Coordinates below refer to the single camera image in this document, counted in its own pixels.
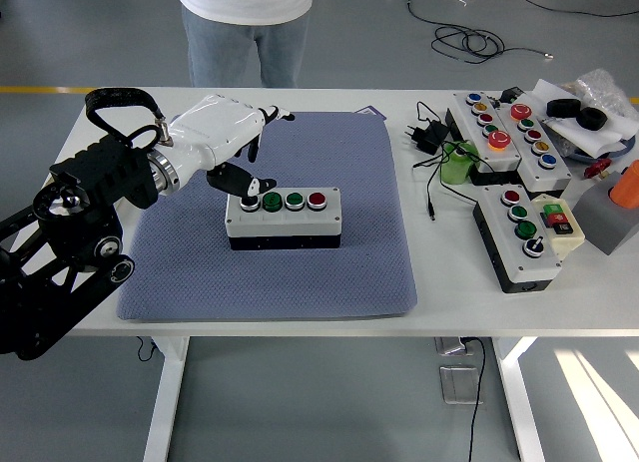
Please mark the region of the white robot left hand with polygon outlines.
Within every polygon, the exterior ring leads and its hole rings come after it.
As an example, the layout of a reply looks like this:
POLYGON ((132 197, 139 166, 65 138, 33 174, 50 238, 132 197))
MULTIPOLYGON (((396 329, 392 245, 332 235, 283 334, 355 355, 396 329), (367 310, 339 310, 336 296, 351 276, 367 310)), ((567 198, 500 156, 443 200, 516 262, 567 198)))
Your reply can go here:
POLYGON ((240 198, 274 189, 275 180, 255 177, 232 159, 247 150, 248 160, 254 162, 264 127, 294 118, 277 106, 254 108, 221 95, 206 97, 169 125, 172 144, 156 148, 157 175, 163 185, 160 193, 176 192, 198 171, 206 173, 211 187, 240 198))

